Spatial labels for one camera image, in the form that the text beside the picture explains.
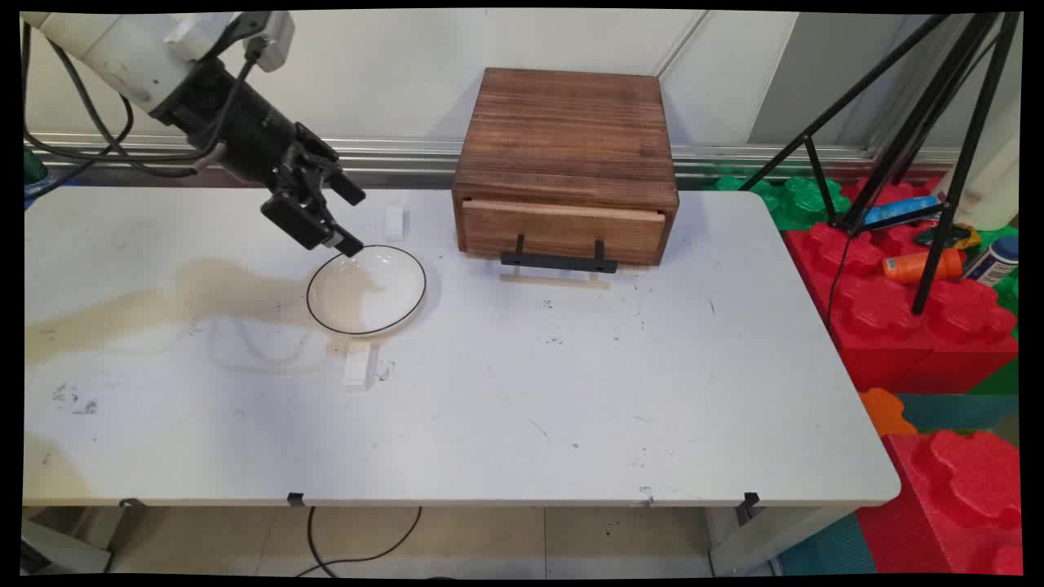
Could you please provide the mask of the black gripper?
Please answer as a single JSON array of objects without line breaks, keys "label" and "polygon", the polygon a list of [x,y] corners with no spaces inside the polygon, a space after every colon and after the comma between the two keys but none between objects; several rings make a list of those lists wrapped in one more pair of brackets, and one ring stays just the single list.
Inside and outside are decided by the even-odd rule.
[{"label": "black gripper", "polygon": [[[189,77],[177,84],[152,116],[183,131],[190,145],[204,150],[236,81],[221,60],[204,60],[194,64]],[[365,199],[365,191],[345,174],[339,154],[331,145],[301,122],[290,121],[250,83],[242,83],[228,108],[219,143],[226,144],[219,158],[226,170],[271,189],[272,196],[261,205],[261,212],[299,245],[336,249],[349,258],[363,249],[334,219],[323,187],[327,185],[350,205]],[[292,143],[294,170],[277,168]]]}]

